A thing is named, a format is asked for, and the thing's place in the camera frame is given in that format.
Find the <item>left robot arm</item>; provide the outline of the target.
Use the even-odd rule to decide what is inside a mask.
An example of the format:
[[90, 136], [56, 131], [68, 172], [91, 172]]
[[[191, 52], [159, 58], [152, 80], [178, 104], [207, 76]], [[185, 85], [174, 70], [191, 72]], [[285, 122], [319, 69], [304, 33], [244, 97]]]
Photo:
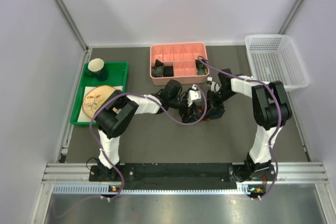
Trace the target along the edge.
[[117, 166], [120, 162], [120, 137], [135, 115], [167, 113], [172, 108], [179, 111], [181, 123], [185, 125], [195, 124], [204, 117], [201, 112], [200, 116], [187, 118], [192, 111], [198, 111], [196, 103], [204, 96], [195, 84], [182, 92], [182, 85], [176, 80], [170, 80], [157, 93], [147, 95], [124, 93], [110, 86], [103, 89], [109, 92], [109, 96], [97, 107], [91, 120], [98, 127], [95, 139], [99, 144], [99, 156], [94, 167], [97, 170], [95, 176], [107, 181], [123, 177]]

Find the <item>black orange floral tie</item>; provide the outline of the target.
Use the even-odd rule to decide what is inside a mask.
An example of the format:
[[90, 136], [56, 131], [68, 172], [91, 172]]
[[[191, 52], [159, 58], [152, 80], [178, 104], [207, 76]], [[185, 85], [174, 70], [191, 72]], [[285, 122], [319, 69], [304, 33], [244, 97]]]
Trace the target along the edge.
[[208, 106], [206, 109], [198, 105], [196, 107], [196, 112], [199, 118], [205, 113], [205, 115], [202, 117], [202, 121], [215, 120], [223, 116], [225, 112], [225, 107], [222, 104], [221, 105], [211, 105], [211, 106]]

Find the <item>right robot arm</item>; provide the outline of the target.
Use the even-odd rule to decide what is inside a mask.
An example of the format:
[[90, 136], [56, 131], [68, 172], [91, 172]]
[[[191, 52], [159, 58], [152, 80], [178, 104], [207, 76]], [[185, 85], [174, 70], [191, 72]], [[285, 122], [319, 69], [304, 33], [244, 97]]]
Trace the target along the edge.
[[231, 177], [238, 182], [256, 180], [271, 168], [272, 149], [278, 133], [286, 121], [292, 117], [284, 85], [280, 81], [253, 81], [248, 76], [232, 77], [229, 69], [218, 73], [219, 82], [207, 78], [207, 110], [205, 119], [219, 119], [223, 116], [224, 102], [236, 94], [243, 94], [252, 99], [254, 120], [257, 131], [252, 148], [244, 164], [231, 167]]

